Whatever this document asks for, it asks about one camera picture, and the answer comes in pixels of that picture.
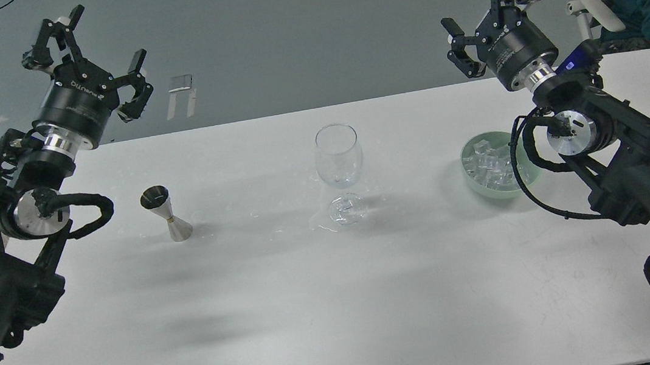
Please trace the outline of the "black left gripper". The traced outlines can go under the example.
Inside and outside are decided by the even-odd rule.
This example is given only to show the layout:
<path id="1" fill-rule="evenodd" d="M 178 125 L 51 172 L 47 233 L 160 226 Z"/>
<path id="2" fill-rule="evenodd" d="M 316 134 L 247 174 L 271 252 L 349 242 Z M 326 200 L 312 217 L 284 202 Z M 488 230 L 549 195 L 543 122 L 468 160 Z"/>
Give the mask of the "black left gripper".
<path id="1" fill-rule="evenodd" d="M 75 40 L 75 28 L 84 10 L 83 5 L 77 5 L 69 16 L 56 21 L 44 19 L 35 42 L 21 58 L 21 66 L 53 77 L 39 115 L 32 122 L 37 132 L 45 133 L 50 126 L 64 128 L 85 138 L 87 150 L 95 150 L 111 112 L 117 108 L 125 123 L 139 119 L 154 86 L 140 72 L 147 53 L 139 49 L 134 52 L 128 73 L 113 78 L 113 89 L 107 89 L 111 74 L 84 58 Z M 49 40 L 55 40 L 63 54 L 58 66 L 54 66 Z M 129 86 L 134 90 L 132 99 L 120 105 L 116 89 Z"/>

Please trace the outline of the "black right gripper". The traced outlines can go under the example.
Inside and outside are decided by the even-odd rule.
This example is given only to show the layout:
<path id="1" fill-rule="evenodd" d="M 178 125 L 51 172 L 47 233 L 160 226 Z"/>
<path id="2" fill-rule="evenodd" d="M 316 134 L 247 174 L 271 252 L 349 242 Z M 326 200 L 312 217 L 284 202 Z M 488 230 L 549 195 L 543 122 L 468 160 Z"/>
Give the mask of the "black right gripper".
<path id="1" fill-rule="evenodd" d="M 508 91 L 523 88 L 525 68 L 534 62 L 552 65 L 558 58 L 558 48 L 526 16 L 527 8 L 539 0 L 489 0 L 490 6 L 482 28 L 501 29 L 494 34 L 468 37 L 452 18 L 442 18 L 441 25 L 449 36 L 448 59 L 467 78 L 483 77 L 486 67 Z M 479 61 L 467 53 L 466 47 L 478 47 Z"/>

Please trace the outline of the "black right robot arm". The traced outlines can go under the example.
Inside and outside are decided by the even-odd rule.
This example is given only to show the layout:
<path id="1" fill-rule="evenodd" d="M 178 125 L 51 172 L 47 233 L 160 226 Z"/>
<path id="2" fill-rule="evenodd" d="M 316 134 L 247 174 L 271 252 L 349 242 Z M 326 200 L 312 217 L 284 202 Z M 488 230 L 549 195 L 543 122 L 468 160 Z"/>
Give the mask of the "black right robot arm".
<path id="1" fill-rule="evenodd" d="M 443 18 L 448 59 L 469 78 L 493 71 L 508 91 L 532 92 L 535 108 L 514 121 L 509 142 L 517 170 L 519 147 L 535 166 L 573 172 L 590 189 L 591 214 L 541 208 L 564 219 L 650 221 L 650 118 L 604 91 L 597 40 L 585 40 L 555 66 L 558 51 L 527 16 L 537 0 L 489 0 L 489 11 L 467 36 Z M 643 272 L 650 286 L 650 255 Z"/>

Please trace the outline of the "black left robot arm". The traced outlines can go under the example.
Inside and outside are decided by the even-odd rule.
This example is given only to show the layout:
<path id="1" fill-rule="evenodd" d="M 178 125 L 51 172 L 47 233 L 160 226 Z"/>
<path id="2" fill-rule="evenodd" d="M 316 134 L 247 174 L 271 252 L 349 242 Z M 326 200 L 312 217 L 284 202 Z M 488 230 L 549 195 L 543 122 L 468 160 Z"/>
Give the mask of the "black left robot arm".
<path id="1" fill-rule="evenodd" d="M 21 64 L 49 74 L 48 92 L 30 130 L 0 137 L 0 348 L 14 349 L 47 320 L 65 293 L 56 271 L 66 243 L 99 230 L 115 211 L 105 196 L 60 192 L 76 155 L 99 147 L 112 113 L 139 119 L 154 89 L 141 73 L 144 49 L 122 77 L 83 56 L 75 28 L 84 9 L 41 23 Z"/>

